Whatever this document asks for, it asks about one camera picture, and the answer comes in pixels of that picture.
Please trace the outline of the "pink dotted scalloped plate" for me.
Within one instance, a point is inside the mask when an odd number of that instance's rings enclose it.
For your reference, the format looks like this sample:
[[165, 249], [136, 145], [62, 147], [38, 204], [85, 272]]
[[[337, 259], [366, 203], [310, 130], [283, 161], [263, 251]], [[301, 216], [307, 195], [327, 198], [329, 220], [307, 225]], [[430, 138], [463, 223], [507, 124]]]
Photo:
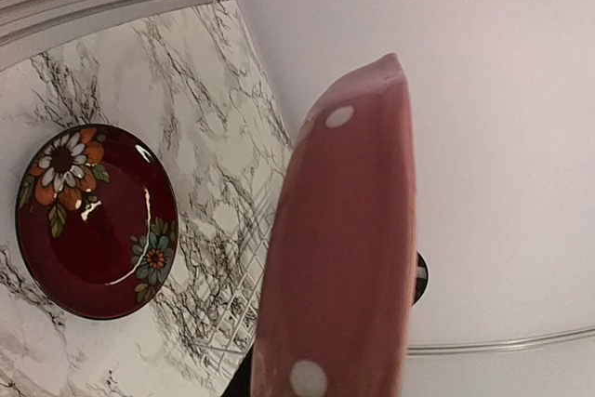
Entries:
[[254, 396], [397, 396], [417, 269], [407, 81], [394, 54], [311, 107], [271, 231]]

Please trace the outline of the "black striped large plate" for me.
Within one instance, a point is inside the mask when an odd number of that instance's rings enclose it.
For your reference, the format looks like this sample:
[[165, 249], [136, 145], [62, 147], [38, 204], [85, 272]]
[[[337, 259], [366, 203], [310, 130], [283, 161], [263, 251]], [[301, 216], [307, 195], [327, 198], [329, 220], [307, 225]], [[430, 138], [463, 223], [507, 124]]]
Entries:
[[429, 282], [429, 271], [425, 259], [419, 252], [416, 253], [416, 283], [414, 303], [417, 303], [425, 293]]

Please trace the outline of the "red floral plate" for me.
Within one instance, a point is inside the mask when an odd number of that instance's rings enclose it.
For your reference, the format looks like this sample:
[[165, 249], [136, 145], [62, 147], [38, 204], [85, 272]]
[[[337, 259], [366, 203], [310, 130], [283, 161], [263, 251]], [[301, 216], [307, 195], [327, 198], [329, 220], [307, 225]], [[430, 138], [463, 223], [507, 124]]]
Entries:
[[125, 317], [165, 284], [177, 251], [177, 201], [165, 168], [133, 134], [90, 124], [61, 131], [25, 169], [15, 204], [24, 264], [59, 307]]

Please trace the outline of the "right aluminium frame post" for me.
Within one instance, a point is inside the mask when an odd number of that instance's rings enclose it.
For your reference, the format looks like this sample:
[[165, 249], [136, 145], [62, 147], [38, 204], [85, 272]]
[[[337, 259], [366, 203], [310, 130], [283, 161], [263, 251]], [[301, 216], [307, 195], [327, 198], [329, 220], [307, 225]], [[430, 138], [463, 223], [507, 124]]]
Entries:
[[478, 341], [450, 345], [411, 345], [407, 350], [410, 357], [432, 357], [475, 354], [486, 352], [526, 351], [553, 344], [572, 342], [594, 337], [594, 326], [574, 328], [558, 333], [549, 333], [525, 338], [494, 341]]

